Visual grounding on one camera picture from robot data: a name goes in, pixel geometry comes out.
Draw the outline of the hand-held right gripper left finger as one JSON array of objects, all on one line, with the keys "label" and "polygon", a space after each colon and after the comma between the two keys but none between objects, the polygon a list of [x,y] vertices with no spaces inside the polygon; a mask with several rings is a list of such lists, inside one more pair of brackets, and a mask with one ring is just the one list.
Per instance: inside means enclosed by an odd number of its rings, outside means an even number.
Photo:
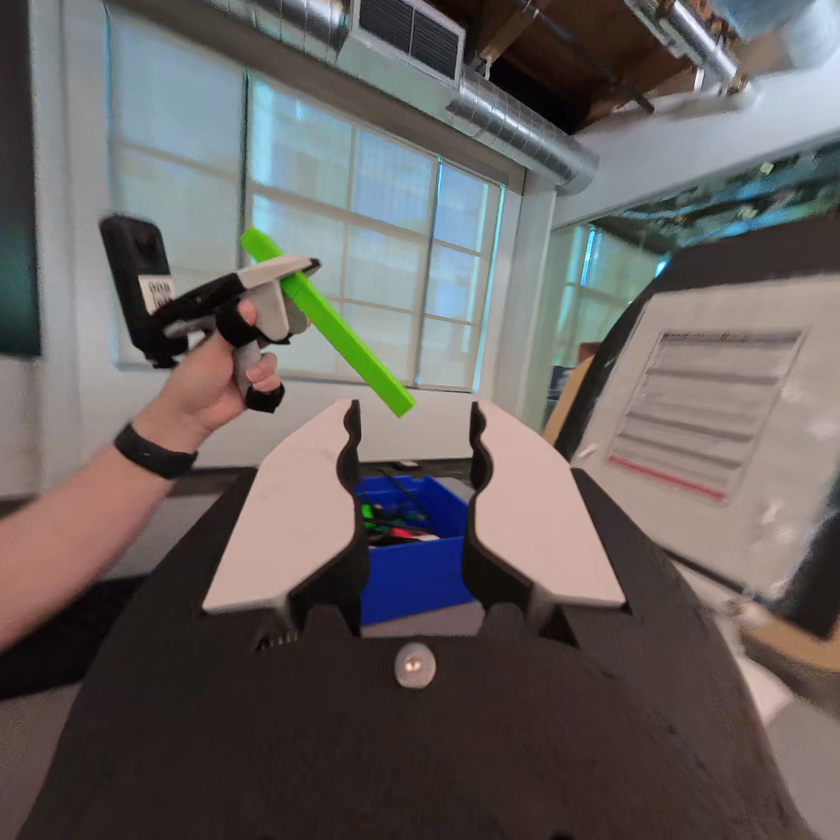
[{"label": "hand-held right gripper left finger", "polygon": [[361,406],[338,400],[261,463],[206,592],[206,614],[269,610],[289,631],[334,606],[361,632],[370,577],[358,447]]}]

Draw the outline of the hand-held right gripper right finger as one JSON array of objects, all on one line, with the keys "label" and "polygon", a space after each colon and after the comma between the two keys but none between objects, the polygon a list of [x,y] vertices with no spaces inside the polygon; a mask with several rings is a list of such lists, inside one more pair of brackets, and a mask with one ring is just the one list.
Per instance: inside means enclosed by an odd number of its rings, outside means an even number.
[{"label": "hand-held right gripper right finger", "polygon": [[619,611],[627,597],[568,462],[486,400],[473,402],[461,575],[486,613],[510,604],[539,633],[566,606]]}]

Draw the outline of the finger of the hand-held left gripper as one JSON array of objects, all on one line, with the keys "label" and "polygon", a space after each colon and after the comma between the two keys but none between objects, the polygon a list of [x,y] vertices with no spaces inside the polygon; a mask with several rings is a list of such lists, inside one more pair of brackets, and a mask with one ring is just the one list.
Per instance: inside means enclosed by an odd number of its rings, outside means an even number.
[{"label": "finger of the hand-held left gripper", "polygon": [[319,259],[304,256],[279,256],[241,268],[236,275],[241,291],[246,292],[274,280],[281,281],[294,277],[296,274],[310,277],[321,267]]}]

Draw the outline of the long green block bar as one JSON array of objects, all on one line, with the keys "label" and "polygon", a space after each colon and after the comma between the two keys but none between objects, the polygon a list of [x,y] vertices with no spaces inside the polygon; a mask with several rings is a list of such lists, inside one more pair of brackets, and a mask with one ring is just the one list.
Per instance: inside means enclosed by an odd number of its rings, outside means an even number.
[{"label": "long green block bar", "polygon": [[[299,256],[283,255],[275,241],[257,227],[246,229],[240,244],[255,264],[279,256]],[[313,284],[313,275],[296,274],[246,291],[245,299],[257,312],[255,329],[269,343],[282,343],[312,326],[392,413],[403,417],[415,406],[414,398]]]}]

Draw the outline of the blue plastic bin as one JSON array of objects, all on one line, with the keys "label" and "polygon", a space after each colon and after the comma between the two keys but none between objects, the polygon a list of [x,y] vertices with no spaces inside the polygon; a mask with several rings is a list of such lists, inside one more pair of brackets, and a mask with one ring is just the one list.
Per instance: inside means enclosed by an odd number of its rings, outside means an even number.
[{"label": "blue plastic bin", "polygon": [[430,476],[364,477],[355,491],[370,552],[363,627],[475,601],[461,573],[467,498]]}]

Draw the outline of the person's left forearm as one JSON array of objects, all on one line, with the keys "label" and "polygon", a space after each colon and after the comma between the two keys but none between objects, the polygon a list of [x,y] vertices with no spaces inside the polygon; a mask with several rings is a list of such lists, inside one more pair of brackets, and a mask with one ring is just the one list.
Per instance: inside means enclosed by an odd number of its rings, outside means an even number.
[{"label": "person's left forearm", "polygon": [[1,649],[68,606],[114,563],[173,486],[102,450],[1,523]]}]

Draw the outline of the person's left hand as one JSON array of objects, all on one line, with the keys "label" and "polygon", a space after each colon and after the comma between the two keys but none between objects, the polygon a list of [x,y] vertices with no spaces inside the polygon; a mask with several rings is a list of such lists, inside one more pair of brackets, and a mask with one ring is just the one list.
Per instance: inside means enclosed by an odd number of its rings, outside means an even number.
[{"label": "person's left hand", "polygon": [[212,433],[246,411],[234,356],[235,348],[222,335],[209,333],[132,420],[134,431],[171,451],[197,451]]}]

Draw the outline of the large paned window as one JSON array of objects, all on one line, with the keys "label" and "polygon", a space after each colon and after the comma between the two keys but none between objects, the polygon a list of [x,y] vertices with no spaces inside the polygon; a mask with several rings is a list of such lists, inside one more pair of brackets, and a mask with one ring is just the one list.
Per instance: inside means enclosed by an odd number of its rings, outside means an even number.
[{"label": "large paned window", "polygon": [[405,385],[477,388],[501,184],[116,9],[104,42],[112,209],[158,226],[177,294],[256,226]]}]

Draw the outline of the document display board with stand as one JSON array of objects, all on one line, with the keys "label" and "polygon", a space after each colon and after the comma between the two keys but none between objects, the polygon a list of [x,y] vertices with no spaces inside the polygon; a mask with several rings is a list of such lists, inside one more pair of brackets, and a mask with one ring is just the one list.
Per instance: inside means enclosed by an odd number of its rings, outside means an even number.
[{"label": "document display board with stand", "polygon": [[612,326],[556,448],[838,716],[838,211],[684,249]]}]

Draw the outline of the black mesh wrist rest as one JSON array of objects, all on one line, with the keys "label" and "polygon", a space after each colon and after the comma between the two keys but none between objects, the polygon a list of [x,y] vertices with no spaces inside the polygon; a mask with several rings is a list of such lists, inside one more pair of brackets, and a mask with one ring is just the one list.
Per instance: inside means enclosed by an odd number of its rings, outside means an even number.
[{"label": "black mesh wrist rest", "polygon": [[1,654],[1,700],[83,679],[147,574],[95,584],[67,608]]}]

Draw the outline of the white vent grille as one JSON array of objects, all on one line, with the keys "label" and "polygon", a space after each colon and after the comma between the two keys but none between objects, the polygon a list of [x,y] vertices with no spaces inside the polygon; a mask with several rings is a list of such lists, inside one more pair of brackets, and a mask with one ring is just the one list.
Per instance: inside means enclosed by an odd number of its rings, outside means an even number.
[{"label": "white vent grille", "polygon": [[459,84],[466,31],[454,20],[420,1],[352,1],[350,9],[350,33],[366,46]]}]

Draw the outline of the dark wall board yellow logo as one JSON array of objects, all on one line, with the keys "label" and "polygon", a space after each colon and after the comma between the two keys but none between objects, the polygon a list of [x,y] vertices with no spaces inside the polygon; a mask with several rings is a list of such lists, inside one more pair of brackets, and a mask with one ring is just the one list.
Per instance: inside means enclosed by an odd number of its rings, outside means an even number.
[{"label": "dark wall board yellow logo", "polygon": [[27,1],[1,2],[1,353],[40,356],[35,139]]}]

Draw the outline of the spiral silver duct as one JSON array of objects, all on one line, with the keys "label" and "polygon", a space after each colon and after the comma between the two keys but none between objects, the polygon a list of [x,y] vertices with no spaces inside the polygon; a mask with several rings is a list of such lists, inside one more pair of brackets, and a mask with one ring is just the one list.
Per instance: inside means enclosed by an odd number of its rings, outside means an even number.
[{"label": "spiral silver duct", "polygon": [[350,33],[352,1],[209,2],[227,16],[445,123],[475,142],[549,178],[561,194],[581,193],[597,157],[463,60],[451,87]]}]

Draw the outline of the large silver duct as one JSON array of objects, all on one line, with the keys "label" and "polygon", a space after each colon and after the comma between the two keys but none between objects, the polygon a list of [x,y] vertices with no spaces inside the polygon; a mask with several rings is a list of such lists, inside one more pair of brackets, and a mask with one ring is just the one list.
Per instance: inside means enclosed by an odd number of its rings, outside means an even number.
[{"label": "large silver duct", "polygon": [[675,58],[724,91],[823,66],[839,47],[838,1],[625,1]]}]

